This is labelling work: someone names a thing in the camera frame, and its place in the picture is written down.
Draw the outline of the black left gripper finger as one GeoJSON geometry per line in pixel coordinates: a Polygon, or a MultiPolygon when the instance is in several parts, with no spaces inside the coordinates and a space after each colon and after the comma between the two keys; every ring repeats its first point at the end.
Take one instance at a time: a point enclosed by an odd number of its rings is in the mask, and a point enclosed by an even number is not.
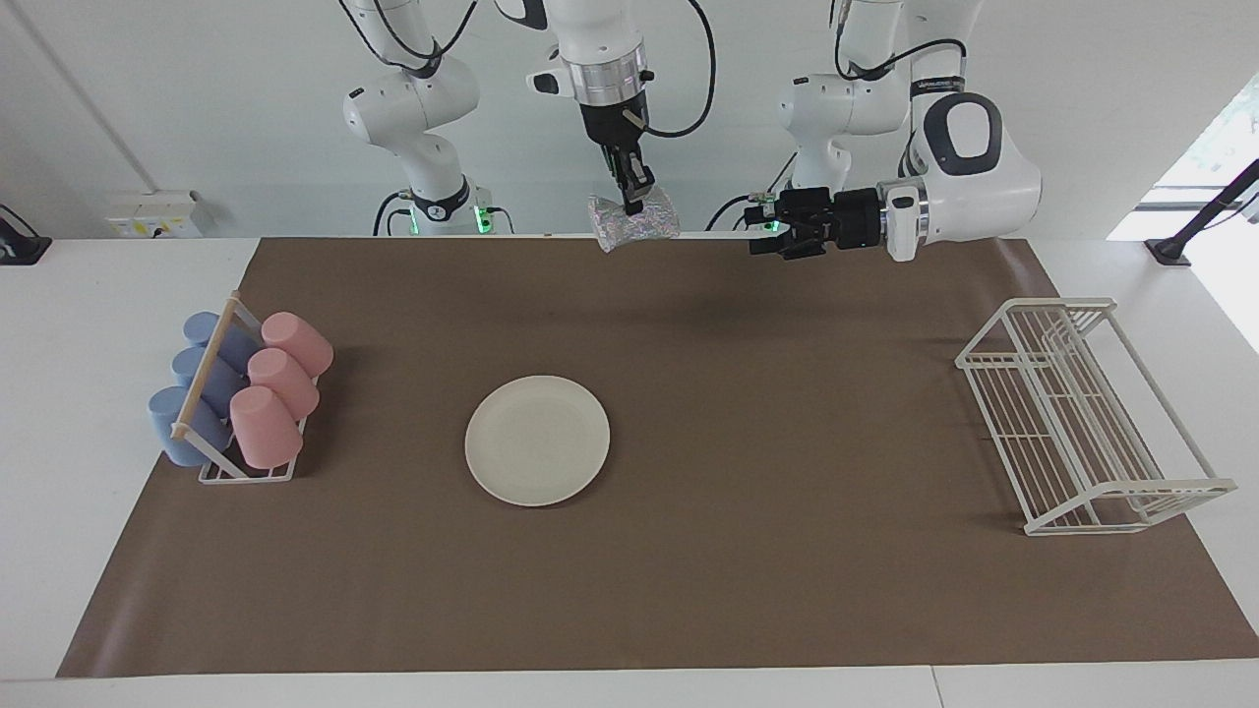
{"type": "Polygon", "coordinates": [[[771,220],[760,226],[764,236],[752,239],[752,254],[777,254],[784,261],[812,260],[826,252],[827,243],[833,243],[837,238],[835,229],[828,226],[812,228],[792,227],[786,220],[771,220]]]}
{"type": "Polygon", "coordinates": [[[783,190],[773,202],[755,202],[744,209],[749,227],[779,223],[787,228],[815,228],[831,223],[835,193],[831,190],[783,190]]]}

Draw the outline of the cream round plate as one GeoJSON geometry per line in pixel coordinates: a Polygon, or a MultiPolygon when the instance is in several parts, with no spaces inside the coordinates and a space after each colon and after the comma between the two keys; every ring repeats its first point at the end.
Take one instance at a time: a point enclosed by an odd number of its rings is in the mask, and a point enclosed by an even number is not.
{"type": "Polygon", "coordinates": [[[463,448],[471,476],[491,498],[550,506],[597,479],[611,454],[611,417],[575,380],[522,377],[477,404],[463,448]]]}

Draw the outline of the black clamp with bar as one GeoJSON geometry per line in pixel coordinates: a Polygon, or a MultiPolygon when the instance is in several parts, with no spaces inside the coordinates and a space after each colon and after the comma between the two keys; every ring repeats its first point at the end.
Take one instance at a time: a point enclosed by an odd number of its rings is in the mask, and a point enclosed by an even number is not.
{"type": "Polygon", "coordinates": [[[1228,186],[1222,188],[1222,191],[1217,193],[1217,197],[1212,198],[1212,202],[1207,202],[1192,219],[1187,220],[1186,224],[1172,237],[1166,239],[1147,239],[1144,242],[1147,249],[1155,257],[1160,265],[1165,266],[1190,266],[1190,261],[1183,256],[1183,247],[1201,231],[1209,228],[1216,215],[1228,210],[1236,202],[1241,193],[1253,186],[1259,181],[1259,157],[1255,157],[1241,173],[1233,179],[1228,186]]]}

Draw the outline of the brown table mat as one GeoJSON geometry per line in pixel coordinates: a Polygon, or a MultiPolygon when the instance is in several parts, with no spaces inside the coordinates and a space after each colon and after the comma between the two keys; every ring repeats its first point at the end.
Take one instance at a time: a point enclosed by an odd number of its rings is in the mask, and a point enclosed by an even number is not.
{"type": "Polygon", "coordinates": [[[783,262],[742,242],[274,239],[240,285],[332,367],[293,480],[140,494],[59,677],[1259,656],[1188,522],[1030,538],[954,357],[1055,287],[1020,239],[783,262]],[[569,501],[471,476],[477,404],[575,380],[569,501]]]}

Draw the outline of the pink plastic cup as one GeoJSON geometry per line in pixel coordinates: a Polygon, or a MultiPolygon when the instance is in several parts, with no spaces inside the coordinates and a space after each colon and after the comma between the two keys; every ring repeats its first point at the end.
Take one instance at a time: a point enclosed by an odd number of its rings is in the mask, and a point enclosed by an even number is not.
{"type": "Polygon", "coordinates": [[[264,385],[247,385],[229,404],[232,427],[252,469],[285,466],[298,456],[303,438],[286,404],[264,385]]]}
{"type": "Polygon", "coordinates": [[[324,375],[332,367],[331,341],[324,338],[317,328],[291,311],[278,311],[266,317],[261,335],[267,346],[290,354],[311,380],[324,375]]]}
{"type": "Polygon", "coordinates": [[[247,375],[252,385],[264,385],[273,391],[295,422],[305,420],[319,408],[320,394],[315,378],[279,348],[264,348],[253,354],[247,375]]]}

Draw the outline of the blue plastic cup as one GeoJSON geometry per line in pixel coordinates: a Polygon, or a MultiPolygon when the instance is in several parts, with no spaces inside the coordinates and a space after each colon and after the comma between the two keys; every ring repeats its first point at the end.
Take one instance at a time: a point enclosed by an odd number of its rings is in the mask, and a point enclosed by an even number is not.
{"type": "MultiPolygon", "coordinates": [[[[206,358],[204,345],[189,346],[176,354],[171,362],[171,372],[179,385],[193,388],[194,377],[201,368],[204,358],[206,358]]],[[[201,388],[201,401],[217,418],[227,420],[230,414],[232,398],[246,385],[246,380],[227,362],[217,355],[210,357],[206,380],[201,388]]]]}
{"type": "MultiPolygon", "coordinates": [[[[188,317],[183,325],[183,335],[190,346],[206,348],[212,340],[212,333],[217,329],[219,315],[212,311],[201,311],[188,317]]],[[[238,375],[248,375],[249,359],[261,350],[256,339],[240,325],[233,323],[227,328],[227,333],[217,348],[217,357],[234,369],[238,375]]]]}
{"type": "MultiPolygon", "coordinates": [[[[188,440],[172,438],[174,423],[183,409],[188,393],[188,385],[167,385],[149,399],[149,416],[157,438],[162,443],[162,451],[167,454],[174,465],[184,469],[199,467],[210,462],[206,455],[201,454],[201,450],[194,447],[188,440]]],[[[232,443],[228,426],[217,417],[206,401],[199,399],[195,404],[193,430],[219,452],[225,452],[232,443]]]]}

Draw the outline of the white cup rack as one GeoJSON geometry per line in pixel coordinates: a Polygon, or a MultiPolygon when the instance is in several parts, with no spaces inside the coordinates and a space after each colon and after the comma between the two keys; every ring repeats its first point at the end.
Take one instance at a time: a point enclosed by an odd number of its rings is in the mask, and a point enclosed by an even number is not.
{"type": "Polygon", "coordinates": [[[198,368],[193,375],[193,384],[183,399],[178,417],[171,422],[170,438],[191,443],[193,448],[206,459],[198,469],[198,481],[206,485],[249,485],[264,482],[283,482],[295,477],[297,459],[274,469],[253,469],[248,465],[240,466],[229,457],[225,448],[217,448],[204,438],[201,432],[194,426],[195,413],[204,402],[201,393],[210,380],[214,359],[227,340],[230,328],[242,328],[247,335],[256,341],[264,341],[261,338],[261,320],[256,317],[243,302],[242,294],[237,288],[227,297],[225,304],[217,314],[217,324],[209,340],[206,341],[206,354],[201,355],[198,368]]]}

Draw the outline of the black table clamp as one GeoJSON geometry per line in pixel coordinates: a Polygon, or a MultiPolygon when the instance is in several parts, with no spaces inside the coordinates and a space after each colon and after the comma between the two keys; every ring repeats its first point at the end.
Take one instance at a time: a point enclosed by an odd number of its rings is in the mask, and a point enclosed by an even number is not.
{"type": "Polygon", "coordinates": [[[18,210],[0,203],[0,266],[37,265],[52,243],[52,238],[37,233],[18,210]]]}

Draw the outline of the white wall socket box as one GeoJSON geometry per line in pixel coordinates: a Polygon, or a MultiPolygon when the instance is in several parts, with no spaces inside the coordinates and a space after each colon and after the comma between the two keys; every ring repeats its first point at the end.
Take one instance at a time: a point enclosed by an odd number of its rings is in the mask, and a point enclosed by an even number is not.
{"type": "Polygon", "coordinates": [[[122,238],[201,238],[215,229],[215,220],[194,190],[113,194],[104,220],[122,238]]]}

